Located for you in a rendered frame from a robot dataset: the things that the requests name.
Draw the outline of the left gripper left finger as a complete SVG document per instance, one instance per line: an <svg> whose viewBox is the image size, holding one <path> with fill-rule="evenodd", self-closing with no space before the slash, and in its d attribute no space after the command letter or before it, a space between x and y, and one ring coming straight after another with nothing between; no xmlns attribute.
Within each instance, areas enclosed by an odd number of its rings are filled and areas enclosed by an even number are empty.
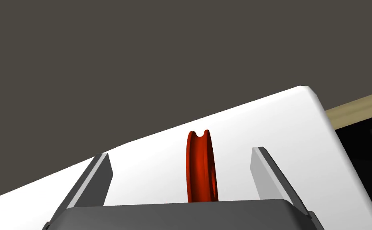
<svg viewBox="0 0 372 230"><path fill-rule="evenodd" d="M109 155L97 154L57 209L103 206L113 178Z"/></svg>

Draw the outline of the black appliance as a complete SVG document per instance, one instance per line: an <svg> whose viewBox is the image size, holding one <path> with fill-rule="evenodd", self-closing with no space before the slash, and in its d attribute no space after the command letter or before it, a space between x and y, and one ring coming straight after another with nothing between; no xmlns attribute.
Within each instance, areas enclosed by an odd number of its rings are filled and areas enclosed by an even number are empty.
<svg viewBox="0 0 372 230"><path fill-rule="evenodd" d="M372 201L372 117L335 132Z"/></svg>

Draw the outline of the white appliance door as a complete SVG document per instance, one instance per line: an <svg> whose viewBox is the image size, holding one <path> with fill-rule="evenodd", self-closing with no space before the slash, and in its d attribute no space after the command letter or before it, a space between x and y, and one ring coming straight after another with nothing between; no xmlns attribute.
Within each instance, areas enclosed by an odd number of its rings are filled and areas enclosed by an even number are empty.
<svg viewBox="0 0 372 230"><path fill-rule="evenodd" d="M188 202L189 132L209 130L218 202ZM259 198L250 171L265 147L309 215ZM0 230L372 230L372 201L317 96L298 86L105 152L103 206L58 212L90 158L0 196Z"/></svg>

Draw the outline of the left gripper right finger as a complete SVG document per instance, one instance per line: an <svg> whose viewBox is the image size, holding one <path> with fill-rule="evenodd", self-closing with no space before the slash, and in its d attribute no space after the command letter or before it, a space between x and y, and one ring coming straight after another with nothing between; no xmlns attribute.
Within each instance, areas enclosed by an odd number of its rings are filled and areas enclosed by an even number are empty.
<svg viewBox="0 0 372 230"><path fill-rule="evenodd" d="M260 199L284 199L309 215L301 198L265 147L252 148L250 171Z"/></svg>

